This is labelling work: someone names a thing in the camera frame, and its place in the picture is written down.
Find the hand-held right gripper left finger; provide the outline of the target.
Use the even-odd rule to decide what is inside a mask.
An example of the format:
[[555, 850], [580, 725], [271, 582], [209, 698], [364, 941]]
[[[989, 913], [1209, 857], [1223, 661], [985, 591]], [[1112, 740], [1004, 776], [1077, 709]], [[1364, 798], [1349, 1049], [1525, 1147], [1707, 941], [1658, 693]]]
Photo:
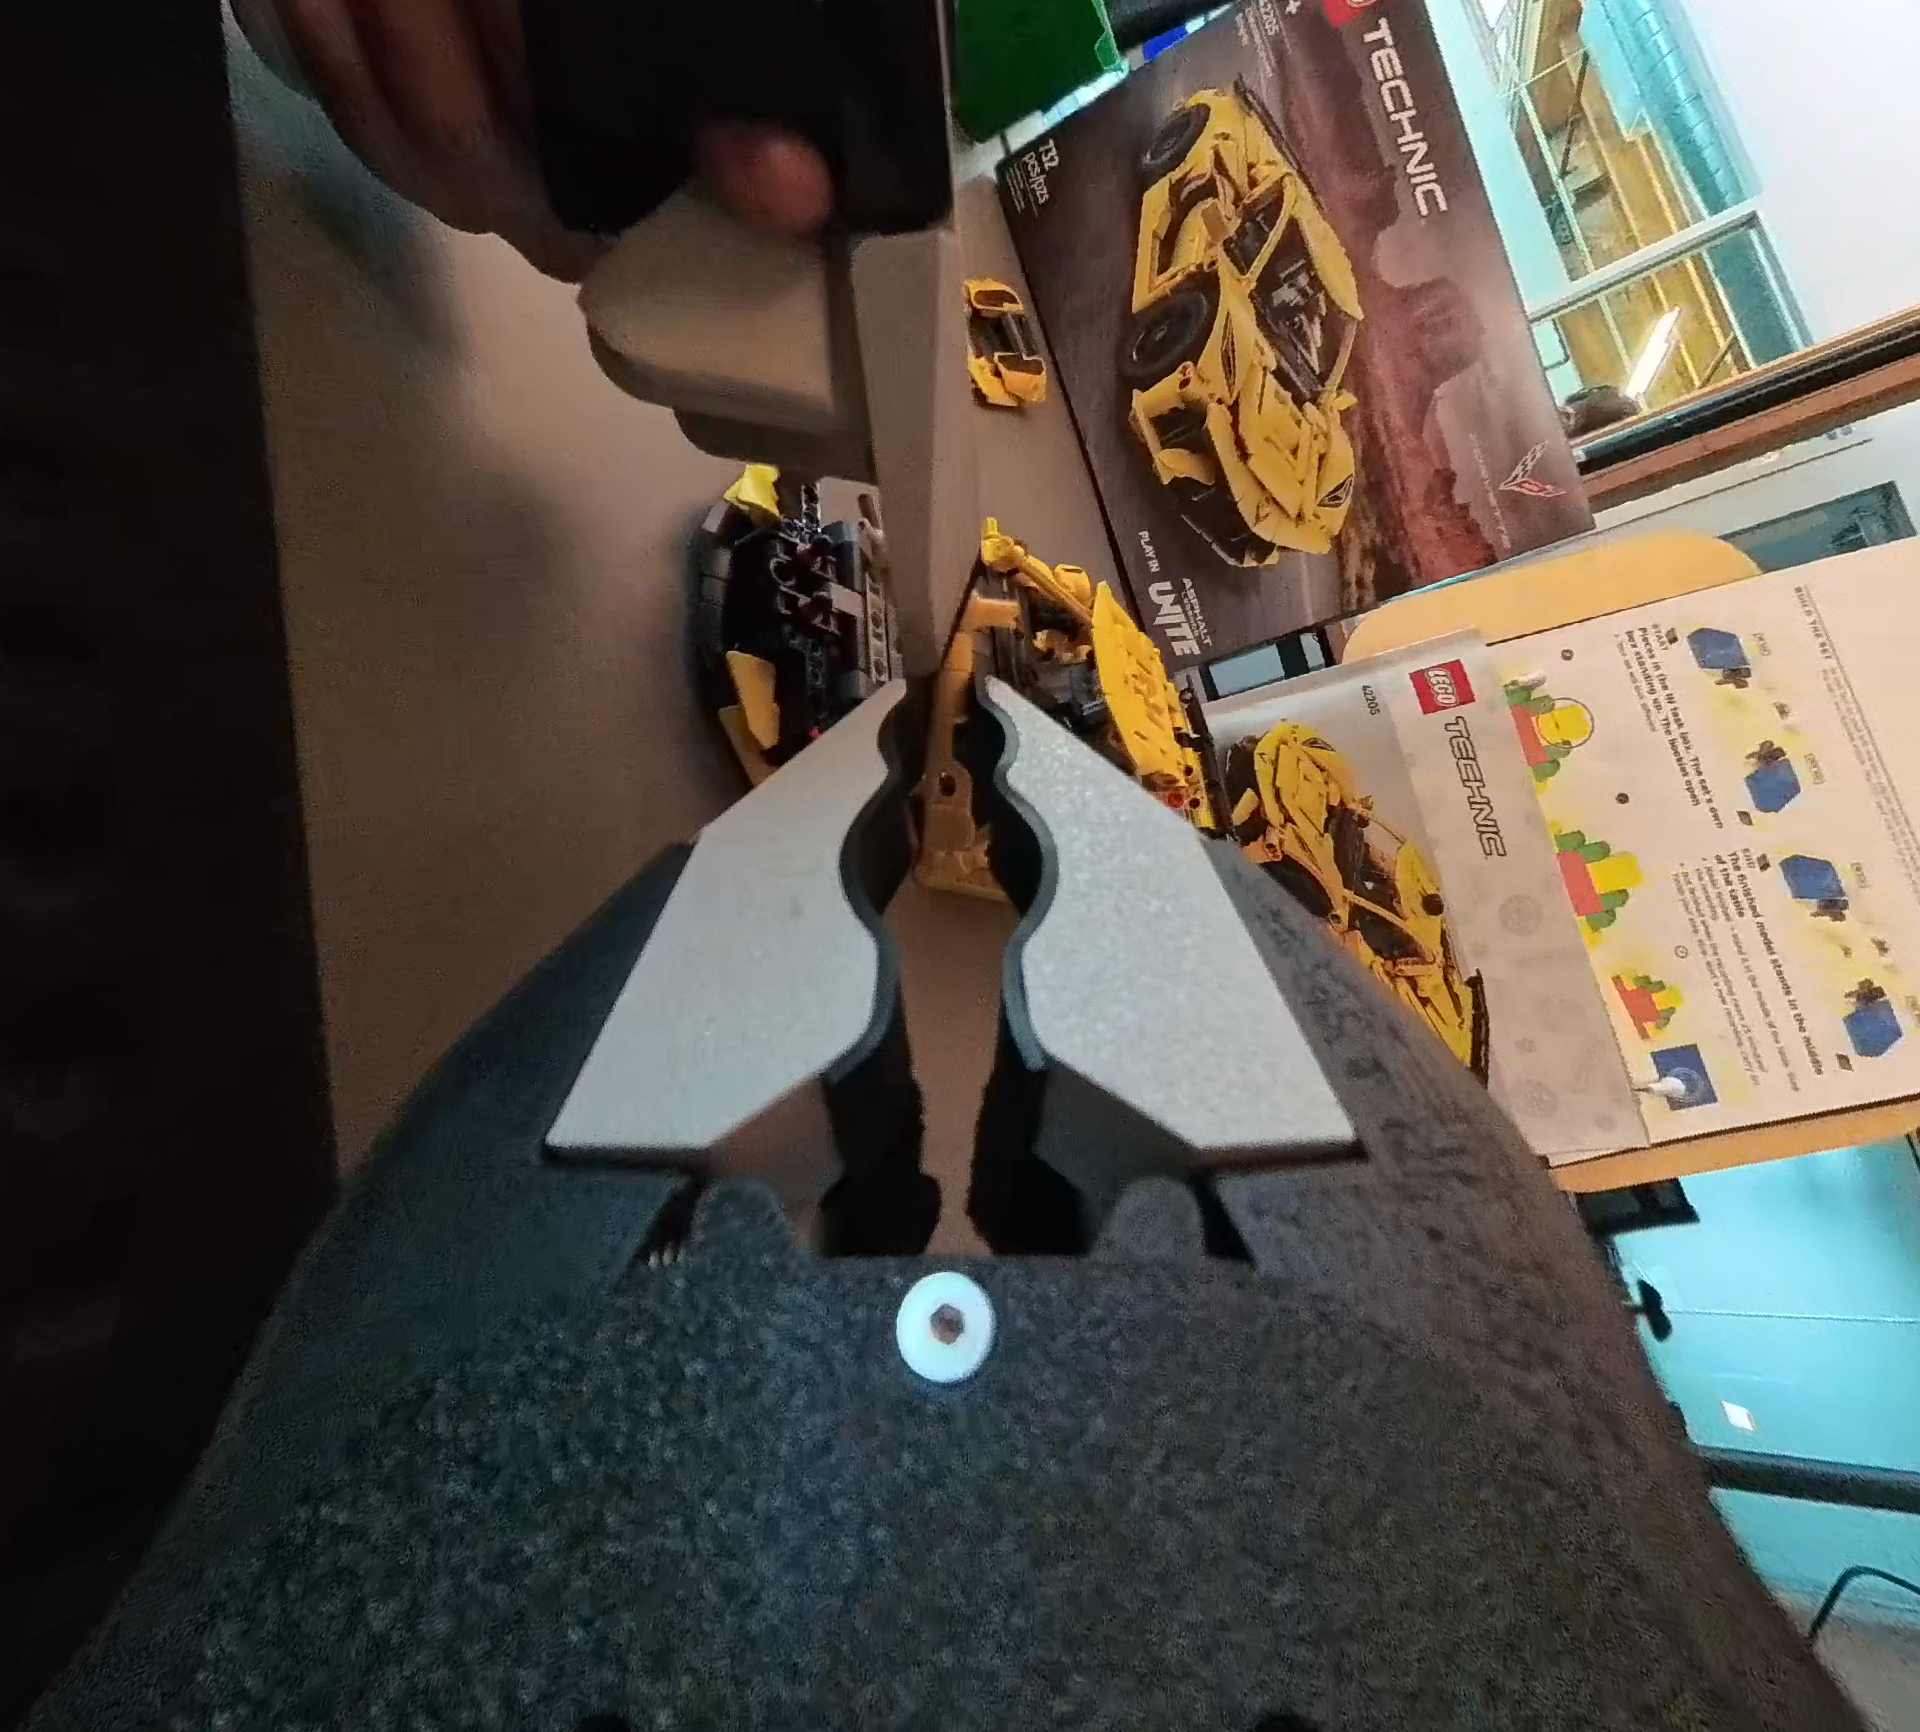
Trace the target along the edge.
[[546, 1152], [761, 1182], [822, 1256], [931, 1239], [923, 1097], [889, 907], [923, 698], [889, 684], [689, 850]]

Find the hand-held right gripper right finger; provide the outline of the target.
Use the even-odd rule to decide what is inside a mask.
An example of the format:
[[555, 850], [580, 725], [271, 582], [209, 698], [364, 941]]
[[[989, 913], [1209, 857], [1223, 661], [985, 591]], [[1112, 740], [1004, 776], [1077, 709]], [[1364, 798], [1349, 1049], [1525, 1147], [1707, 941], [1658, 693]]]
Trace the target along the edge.
[[1150, 1176], [1361, 1159], [1200, 831], [1002, 678], [974, 685], [974, 788], [1019, 913], [974, 1130], [985, 1241], [1099, 1241]]

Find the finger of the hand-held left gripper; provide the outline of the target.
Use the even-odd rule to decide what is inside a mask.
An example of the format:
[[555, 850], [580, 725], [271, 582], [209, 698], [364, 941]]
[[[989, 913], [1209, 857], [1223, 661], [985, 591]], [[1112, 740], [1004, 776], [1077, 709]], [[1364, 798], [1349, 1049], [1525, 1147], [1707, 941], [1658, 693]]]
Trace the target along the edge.
[[852, 245], [852, 309], [889, 517], [900, 668], [937, 674], [974, 573], [968, 338], [960, 232]]

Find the yellow brick car model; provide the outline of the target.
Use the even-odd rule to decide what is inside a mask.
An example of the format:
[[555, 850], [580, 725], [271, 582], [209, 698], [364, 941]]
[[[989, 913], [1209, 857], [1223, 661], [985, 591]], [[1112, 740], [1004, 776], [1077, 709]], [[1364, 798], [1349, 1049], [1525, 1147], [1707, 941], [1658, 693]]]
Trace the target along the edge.
[[[701, 703], [761, 788], [900, 678], [879, 497], [745, 464], [690, 536], [689, 618]], [[960, 761], [979, 678], [1002, 678], [1182, 822], [1209, 830], [1200, 748], [1155, 640], [1104, 582], [1044, 563], [989, 517], [912, 800], [930, 890], [1002, 899], [985, 776]]]

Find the grey desk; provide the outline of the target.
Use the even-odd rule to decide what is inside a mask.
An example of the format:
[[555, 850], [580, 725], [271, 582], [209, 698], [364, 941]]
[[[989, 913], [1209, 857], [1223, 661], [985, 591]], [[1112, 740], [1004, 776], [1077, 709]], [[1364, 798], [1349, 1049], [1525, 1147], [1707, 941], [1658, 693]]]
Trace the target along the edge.
[[376, 183], [224, 9], [342, 1169], [653, 857], [739, 798], [689, 684], [731, 468], [574, 281]]

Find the yellow car roof section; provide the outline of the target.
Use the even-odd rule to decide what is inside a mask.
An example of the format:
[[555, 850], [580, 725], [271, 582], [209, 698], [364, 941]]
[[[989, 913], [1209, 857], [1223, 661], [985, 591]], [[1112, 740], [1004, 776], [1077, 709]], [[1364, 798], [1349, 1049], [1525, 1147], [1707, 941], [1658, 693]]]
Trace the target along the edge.
[[1032, 408], [1049, 399], [1049, 366], [1032, 317], [1012, 281], [964, 277], [968, 382], [989, 408]]

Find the car instruction booklet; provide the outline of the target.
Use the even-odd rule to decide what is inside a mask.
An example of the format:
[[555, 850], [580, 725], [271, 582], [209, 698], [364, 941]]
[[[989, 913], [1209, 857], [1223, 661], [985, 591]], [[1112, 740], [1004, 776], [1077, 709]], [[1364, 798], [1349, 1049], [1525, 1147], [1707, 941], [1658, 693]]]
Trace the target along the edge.
[[1648, 1147], [1476, 632], [1195, 715], [1220, 831], [1504, 1099], [1533, 1157], [1579, 1164]]

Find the toy car set box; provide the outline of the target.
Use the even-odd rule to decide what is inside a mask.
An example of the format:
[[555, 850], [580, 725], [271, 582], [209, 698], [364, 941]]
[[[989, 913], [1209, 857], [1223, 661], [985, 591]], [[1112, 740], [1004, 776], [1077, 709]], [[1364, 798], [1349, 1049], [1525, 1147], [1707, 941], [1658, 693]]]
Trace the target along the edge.
[[1174, 674], [1591, 534], [1423, 0], [1241, 0], [996, 194]]

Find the person's fleece-collared jacket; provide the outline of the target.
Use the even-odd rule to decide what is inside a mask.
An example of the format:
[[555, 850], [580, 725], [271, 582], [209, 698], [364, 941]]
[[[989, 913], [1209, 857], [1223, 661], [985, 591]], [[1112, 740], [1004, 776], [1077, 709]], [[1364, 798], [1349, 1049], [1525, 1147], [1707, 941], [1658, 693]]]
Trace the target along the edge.
[[224, 0], [0, 0], [6, 1723], [334, 1199]]

